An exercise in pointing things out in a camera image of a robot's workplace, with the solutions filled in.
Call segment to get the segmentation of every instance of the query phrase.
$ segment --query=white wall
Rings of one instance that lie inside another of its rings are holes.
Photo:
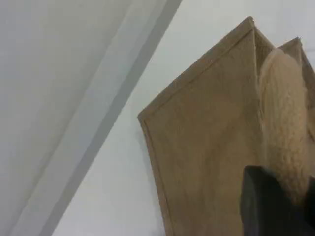
[[[275,45],[300,36],[312,48],[314,5],[312,1],[184,0],[54,236],[164,235],[138,113],[248,15]]]
[[[0,235],[16,223],[130,3],[0,3]]]

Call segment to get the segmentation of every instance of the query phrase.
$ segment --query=fluffy fabric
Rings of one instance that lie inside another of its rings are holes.
[[[259,84],[265,141],[264,165],[293,203],[309,187],[306,89],[301,67],[280,49],[265,60]]]

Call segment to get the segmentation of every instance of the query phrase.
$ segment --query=tan fabric bag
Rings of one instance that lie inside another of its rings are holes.
[[[243,169],[262,155],[258,76],[273,48],[248,17],[139,114],[167,236],[242,235]],[[300,40],[282,49],[302,64],[312,108]]]

